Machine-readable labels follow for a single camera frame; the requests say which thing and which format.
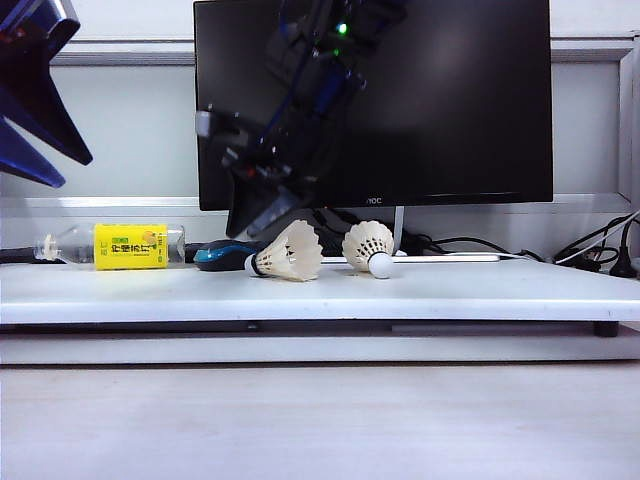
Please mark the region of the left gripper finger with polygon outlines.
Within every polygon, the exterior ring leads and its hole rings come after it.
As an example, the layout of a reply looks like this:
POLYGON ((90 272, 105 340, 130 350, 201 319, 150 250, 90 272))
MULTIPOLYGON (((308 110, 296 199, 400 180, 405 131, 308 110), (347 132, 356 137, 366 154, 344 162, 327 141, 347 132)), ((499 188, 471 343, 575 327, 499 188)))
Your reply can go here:
POLYGON ((76 162, 92 162, 51 78, 46 54, 26 54, 2 63, 1 93, 1 110, 13 122, 76 162))
POLYGON ((5 120, 1 120, 1 172, 59 188, 64 177, 5 120))

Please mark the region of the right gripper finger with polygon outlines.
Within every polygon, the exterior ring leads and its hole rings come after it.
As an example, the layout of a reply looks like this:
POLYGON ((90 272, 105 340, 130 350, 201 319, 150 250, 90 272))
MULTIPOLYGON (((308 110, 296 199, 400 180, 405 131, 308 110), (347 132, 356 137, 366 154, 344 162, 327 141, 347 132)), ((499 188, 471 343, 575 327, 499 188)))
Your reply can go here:
POLYGON ((238 237, 270 205, 270 189, 261 183, 241 179, 230 174, 231 203, 226 226, 228 237, 238 237))
POLYGON ((281 187, 276 198, 247 227, 248 233, 260 233, 280 221, 291 212, 305 207, 310 202, 310 193, 293 191, 281 187))

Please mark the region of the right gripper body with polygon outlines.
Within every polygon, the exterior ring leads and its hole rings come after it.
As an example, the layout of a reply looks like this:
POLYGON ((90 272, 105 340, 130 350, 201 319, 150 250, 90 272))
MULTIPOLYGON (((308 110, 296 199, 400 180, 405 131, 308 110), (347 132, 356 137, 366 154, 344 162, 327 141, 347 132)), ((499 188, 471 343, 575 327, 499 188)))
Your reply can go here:
POLYGON ((230 174, 314 193, 360 90, 354 19, 197 22, 198 181, 231 195, 230 174))

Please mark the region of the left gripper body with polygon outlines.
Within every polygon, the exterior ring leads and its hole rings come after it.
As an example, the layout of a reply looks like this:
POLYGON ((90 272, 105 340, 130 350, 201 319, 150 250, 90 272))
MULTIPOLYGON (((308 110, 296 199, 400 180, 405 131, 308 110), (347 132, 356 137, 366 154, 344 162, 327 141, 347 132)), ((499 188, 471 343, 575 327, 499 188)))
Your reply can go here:
POLYGON ((50 61, 80 28, 70 1, 1 1, 1 64, 30 53, 50 61))

